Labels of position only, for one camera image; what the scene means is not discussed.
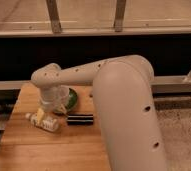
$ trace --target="black wall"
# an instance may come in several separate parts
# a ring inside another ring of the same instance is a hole
[[[67,68],[140,54],[156,75],[185,75],[191,69],[191,35],[0,38],[0,80],[27,80],[43,65]]]

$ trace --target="wooden table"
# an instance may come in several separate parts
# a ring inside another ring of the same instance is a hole
[[[21,89],[0,144],[0,171],[110,171],[92,98],[91,87],[72,87],[79,95],[74,113],[93,113],[94,125],[68,126],[58,117],[57,133],[36,128],[25,113],[36,112],[39,90]],[[191,171],[191,96],[154,99],[170,171]]]
[[[25,113],[36,112],[39,91],[27,83],[21,89],[11,118],[0,143],[0,171],[110,171],[97,116],[94,112],[91,87],[73,86],[79,96],[74,113],[93,113],[90,126],[68,126],[59,119],[60,129],[50,133],[36,128],[25,119]]]

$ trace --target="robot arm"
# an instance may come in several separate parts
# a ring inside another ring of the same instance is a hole
[[[93,101],[111,169],[167,171],[151,92],[153,78],[150,63],[133,55],[65,70],[50,64],[35,71],[31,80],[40,88],[45,106],[58,98],[61,84],[93,84]]]

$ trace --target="white cylinder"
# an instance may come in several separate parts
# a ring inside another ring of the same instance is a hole
[[[146,65],[126,60],[102,66],[93,100],[113,171],[167,171],[164,144]]]

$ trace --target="white bottle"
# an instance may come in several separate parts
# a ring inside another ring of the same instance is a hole
[[[50,132],[55,132],[59,128],[58,120],[52,118],[51,116],[45,116],[40,124],[37,124],[36,114],[26,113],[25,117],[30,121],[32,125]]]

